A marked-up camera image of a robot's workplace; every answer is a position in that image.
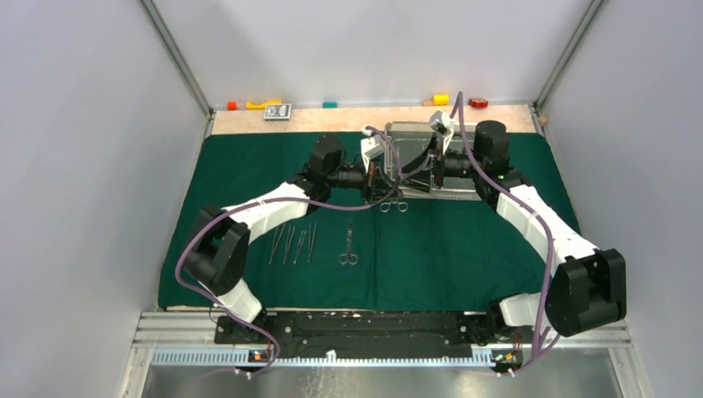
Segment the stainless steel tray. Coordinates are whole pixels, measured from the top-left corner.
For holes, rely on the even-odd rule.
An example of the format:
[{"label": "stainless steel tray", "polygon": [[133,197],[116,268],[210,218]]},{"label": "stainless steel tray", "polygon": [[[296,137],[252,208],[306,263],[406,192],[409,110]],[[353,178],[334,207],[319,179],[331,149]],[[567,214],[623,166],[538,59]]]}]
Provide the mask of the stainless steel tray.
[{"label": "stainless steel tray", "polygon": [[[468,141],[473,144],[473,135],[476,130],[475,123],[465,123]],[[406,164],[418,156],[427,147],[434,131],[429,124],[423,122],[389,122],[385,125],[385,133],[390,141],[398,147],[400,161]],[[455,136],[449,144],[453,150],[463,150],[462,139]],[[390,153],[385,153],[385,173],[395,178],[395,162]],[[473,181],[469,178],[447,177],[444,187],[437,188],[431,182],[430,193],[420,192],[407,187],[401,187],[403,196],[409,199],[442,199],[452,201],[480,201],[481,198],[474,189]]]}]

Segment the white wall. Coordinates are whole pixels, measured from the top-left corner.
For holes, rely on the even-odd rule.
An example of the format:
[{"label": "white wall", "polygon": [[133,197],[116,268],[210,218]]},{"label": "white wall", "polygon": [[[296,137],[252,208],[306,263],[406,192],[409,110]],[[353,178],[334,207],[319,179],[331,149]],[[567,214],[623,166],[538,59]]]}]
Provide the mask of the white wall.
[{"label": "white wall", "polygon": [[534,100],[589,0],[157,0],[211,105]]},{"label": "white wall", "polygon": [[0,396],[114,396],[204,118],[136,1],[0,5]]},{"label": "white wall", "polygon": [[609,2],[546,109],[584,233],[628,262],[627,317],[661,397],[701,396],[703,4]]}]

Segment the orange object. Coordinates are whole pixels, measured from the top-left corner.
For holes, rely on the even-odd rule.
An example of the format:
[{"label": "orange object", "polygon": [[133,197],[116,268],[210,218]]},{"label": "orange object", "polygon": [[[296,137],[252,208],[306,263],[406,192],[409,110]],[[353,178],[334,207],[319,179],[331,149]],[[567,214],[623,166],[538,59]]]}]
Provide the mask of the orange object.
[{"label": "orange object", "polygon": [[475,109],[488,107],[488,100],[485,98],[469,98],[468,104]]}]

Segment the green cloth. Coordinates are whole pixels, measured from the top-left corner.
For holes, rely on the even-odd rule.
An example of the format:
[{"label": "green cloth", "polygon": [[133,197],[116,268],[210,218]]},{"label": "green cloth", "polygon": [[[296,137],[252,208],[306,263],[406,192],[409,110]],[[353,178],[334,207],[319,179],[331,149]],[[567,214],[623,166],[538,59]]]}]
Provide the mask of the green cloth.
[{"label": "green cloth", "polygon": [[[208,305],[177,284],[173,273],[198,211],[230,206],[270,192],[299,171],[316,133],[209,137],[202,146],[181,216],[163,263],[158,303]],[[350,153],[358,134],[339,134]],[[542,198],[578,230],[551,150],[533,133],[511,135],[511,163],[530,178]],[[333,189],[329,203],[360,205],[357,190]],[[480,201],[407,200],[409,209],[387,213],[319,209],[290,221],[295,236],[283,265],[286,234],[274,262],[274,233],[251,242],[245,280],[265,307],[379,310],[482,310],[492,299],[539,291],[544,263],[520,233]],[[293,257],[309,222],[318,222],[313,261],[307,241]],[[357,265],[340,265],[347,226],[353,223]],[[184,272],[186,280],[192,280]]]}]

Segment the yellow object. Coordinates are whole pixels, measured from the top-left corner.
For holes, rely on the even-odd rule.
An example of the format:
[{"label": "yellow object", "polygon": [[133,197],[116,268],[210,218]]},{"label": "yellow object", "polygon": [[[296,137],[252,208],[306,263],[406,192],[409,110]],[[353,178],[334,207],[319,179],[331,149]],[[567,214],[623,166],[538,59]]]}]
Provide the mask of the yellow object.
[{"label": "yellow object", "polygon": [[432,104],[434,106],[442,106],[449,104],[449,94],[435,94],[432,96]]},{"label": "yellow object", "polygon": [[280,104],[280,99],[272,99],[271,101],[262,102],[261,104],[252,104],[249,101],[246,102],[246,108],[248,110],[264,110],[266,105],[277,105]]}]

